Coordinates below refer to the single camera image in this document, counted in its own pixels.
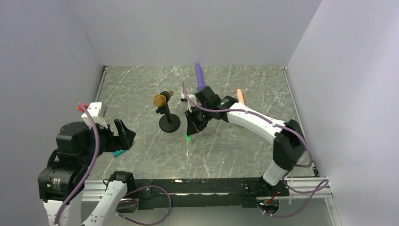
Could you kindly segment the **green plastic key tag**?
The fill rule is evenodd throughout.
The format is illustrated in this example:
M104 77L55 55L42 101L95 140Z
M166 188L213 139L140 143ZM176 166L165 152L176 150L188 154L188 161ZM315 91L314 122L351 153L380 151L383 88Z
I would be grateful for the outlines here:
M187 134L185 135L185 137L186 137L186 140L188 141L188 142L191 142L191 137L190 136L188 136Z

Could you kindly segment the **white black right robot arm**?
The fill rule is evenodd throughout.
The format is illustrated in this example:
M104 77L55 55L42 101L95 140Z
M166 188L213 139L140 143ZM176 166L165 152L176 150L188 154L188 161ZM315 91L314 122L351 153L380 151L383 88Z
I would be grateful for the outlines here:
M273 145L272 161L259 184L264 195L277 191L280 180L298 166L299 159L307 150L301 127L295 120L284 122L268 117L234 97L220 98L209 86L195 95L187 94L182 86L182 94L191 105L185 112L187 137L200 133L210 120L216 119L244 127Z

